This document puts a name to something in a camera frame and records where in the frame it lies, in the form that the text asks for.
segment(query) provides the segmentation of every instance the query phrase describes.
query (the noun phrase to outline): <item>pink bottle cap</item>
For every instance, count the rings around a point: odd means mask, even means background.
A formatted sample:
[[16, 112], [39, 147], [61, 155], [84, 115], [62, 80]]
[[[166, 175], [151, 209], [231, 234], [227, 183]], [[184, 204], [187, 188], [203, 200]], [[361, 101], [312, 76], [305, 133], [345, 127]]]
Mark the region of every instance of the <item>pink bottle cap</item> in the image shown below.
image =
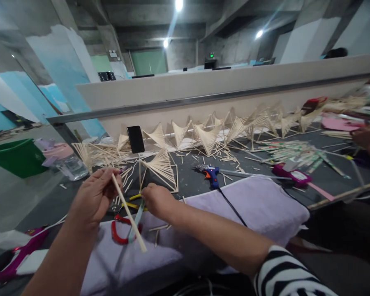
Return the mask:
[[42, 152], [48, 159], [51, 157], [57, 157], [57, 159], [63, 159], [74, 153], [74, 150], [66, 143], [55, 144], [51, 150]]

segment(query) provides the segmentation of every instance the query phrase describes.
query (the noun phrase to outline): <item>green trash bin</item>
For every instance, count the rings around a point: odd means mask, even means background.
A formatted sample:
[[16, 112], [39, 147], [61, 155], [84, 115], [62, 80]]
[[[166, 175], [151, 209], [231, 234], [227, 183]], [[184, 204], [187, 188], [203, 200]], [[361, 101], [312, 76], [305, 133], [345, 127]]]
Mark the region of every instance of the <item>green trash bin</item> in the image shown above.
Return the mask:
[[46, 171], [42, 166], [45, 157], [33, 143], [26, 139], [0, 145], [0, 166], [20, 178], [27, 178]]

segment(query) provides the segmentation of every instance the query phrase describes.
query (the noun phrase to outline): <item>blue glue gun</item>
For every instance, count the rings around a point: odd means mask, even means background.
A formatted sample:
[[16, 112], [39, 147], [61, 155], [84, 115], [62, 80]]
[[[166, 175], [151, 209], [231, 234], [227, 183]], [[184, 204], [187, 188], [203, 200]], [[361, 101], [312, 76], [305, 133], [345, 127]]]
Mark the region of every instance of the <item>blue glue gun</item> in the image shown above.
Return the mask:
[[206, 173], [206, 179], [210, 179], [210, 184], [212, 189], [219, 188], [219, 183], [217, 179], [217, 174], [219, 173], [219, 167], [209, 166], [207, 164], [199, 164], [196, 169], [200, 172]]

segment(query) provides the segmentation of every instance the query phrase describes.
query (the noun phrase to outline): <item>person's left hand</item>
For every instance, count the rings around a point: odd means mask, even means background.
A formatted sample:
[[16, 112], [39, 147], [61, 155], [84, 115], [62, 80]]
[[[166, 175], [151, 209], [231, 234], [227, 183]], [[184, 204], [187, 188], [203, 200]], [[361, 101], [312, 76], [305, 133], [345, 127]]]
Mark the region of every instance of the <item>person's left hand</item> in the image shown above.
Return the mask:
[[118, 185], [123, 191], [122, 178], [117, 169], [99, 169], [79, 188], [66, 220], [83, 226], [98, 226], [112, 200], [118, 195], [112, 174], [116, 176]]

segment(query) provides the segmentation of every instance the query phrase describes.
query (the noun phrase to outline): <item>pink paper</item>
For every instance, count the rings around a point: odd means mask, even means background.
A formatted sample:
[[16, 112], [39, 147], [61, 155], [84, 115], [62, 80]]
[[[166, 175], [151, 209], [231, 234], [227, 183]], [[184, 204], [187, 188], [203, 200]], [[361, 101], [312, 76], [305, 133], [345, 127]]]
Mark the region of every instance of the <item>pink paper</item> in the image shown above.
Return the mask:
[[323, 117], [322, 118], [322, 125], [324, 128], [330, 130], [342, 130], [346, 132], [350, 132], [353, 130], [357, 130], [359, 126], [350, 125], [351, 121], [345, 120], [342, 118], [333, 118], [333, 117]]
[[312, 188], [314, 188], [320, 194], [322, 194], [326, 199], [328, 199], [330, 201], [334, 201], [335, 200], [335, 197], [333, 195], [331, 195], [330, 193], [327, 193], [325, 190], [323, 190], [322, 188], [319, 188], [315, 184], [312, 184], [311, 182], [309, 182], [308, 185], [311, 186]]

